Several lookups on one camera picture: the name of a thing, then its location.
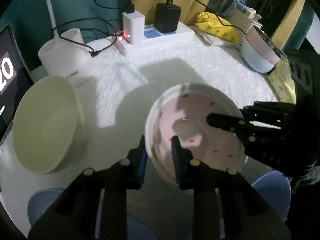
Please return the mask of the pink dotted bowl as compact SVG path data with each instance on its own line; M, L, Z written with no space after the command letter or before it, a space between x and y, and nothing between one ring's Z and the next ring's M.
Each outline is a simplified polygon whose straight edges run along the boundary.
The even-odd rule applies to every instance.
M242 118L235 103L223 92L201 83L183 83L167 89L154 102L145 123L145 146L158 175L177 187L171 139L209 167L240 171L246 161L244 147L234 132L207 124L210 113Z

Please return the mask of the pale green bowl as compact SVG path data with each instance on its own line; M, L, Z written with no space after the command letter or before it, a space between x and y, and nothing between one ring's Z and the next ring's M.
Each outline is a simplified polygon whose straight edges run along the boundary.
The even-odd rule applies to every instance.
M46 174L84 152L85 117L76 89L61 76L44 77L23 96L12 128L13 147L28 171Z

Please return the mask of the yellow packet by bowls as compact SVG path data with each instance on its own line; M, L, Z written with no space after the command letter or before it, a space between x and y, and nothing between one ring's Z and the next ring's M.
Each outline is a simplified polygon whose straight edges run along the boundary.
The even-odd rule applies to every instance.
M267 81L280 102L296 103L295 83L291 77L289 62L281 59L276 63Z

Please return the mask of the blue plate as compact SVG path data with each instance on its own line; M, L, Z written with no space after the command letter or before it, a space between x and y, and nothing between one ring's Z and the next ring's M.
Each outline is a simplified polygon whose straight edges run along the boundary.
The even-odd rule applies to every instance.
M287 220L291 204L291 186L283 173L272 170L258 178L252 187L262 196L282 221ZM33 194L28 202L28 218L34 225L63 193L63 189L46 189ZM155 233L137 217L127 215L128 239L157 239Z

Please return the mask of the white woven basket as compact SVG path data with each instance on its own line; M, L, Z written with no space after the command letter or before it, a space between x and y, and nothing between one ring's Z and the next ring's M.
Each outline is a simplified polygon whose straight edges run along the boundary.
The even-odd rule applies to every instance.
M231 25L236 26L235 30L238 35L240 45L253 26L258 27L259 29L263 26L260 22L248 18L237 9L233 10L229 22Z

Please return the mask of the yellow snack bag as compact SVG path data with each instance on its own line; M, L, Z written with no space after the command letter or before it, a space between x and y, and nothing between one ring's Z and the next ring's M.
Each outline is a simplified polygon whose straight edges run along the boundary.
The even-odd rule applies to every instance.
M195 25L205 33L221 38L234 44L239 43L238 34L231 24L210 12L199 12L195 16Z

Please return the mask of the white lace tablecloth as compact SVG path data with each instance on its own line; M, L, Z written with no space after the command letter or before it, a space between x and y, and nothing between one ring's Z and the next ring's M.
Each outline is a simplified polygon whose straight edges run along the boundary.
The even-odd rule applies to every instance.
M79 94L89 123L100 128L117 126L130 116L144 121L165 90L185 82L208 84L239 108L276 101L266 79L246 66L238 49L209 46L198 35L131 56L110 46L94 62L91 79Z

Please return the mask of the white power strip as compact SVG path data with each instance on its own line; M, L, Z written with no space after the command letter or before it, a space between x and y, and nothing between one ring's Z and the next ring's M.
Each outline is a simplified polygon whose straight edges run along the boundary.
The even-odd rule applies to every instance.
M152 24L144 27L144 36L141 43L132 45L122 35L117 38L116 48L123 56L131 56L176 43L189 42L193 40L194 35L195 32L181 22L178 23L175 32L164 34L160 33Z

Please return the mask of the black charger adapter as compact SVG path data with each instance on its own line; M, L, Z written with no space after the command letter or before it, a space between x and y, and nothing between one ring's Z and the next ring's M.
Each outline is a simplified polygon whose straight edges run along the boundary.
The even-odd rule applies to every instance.
M175 4L158 3L155 10L155 28L161 33L175 32L180 19L181 8Z

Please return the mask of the white charger adapter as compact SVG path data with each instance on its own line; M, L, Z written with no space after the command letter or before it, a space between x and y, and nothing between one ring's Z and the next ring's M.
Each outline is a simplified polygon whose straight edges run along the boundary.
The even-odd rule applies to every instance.
M142 43L145 16L138 11L123 13L123 34L131 45Z

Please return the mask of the tablet showing clock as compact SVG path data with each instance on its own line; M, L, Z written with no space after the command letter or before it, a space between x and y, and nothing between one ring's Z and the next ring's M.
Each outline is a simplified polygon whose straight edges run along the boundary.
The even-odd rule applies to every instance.
M10 25L1 30L1 140L6 136L24 94L33 85Z

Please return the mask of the white desk lamp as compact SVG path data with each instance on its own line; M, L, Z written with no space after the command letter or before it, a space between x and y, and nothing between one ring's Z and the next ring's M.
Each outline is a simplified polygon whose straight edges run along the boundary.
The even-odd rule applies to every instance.
M85 47L80 29L57 32L51 0L46 0L53 38L46 42L38 52L38 57L48 75L63 76L76 88L88 81L92 57Z

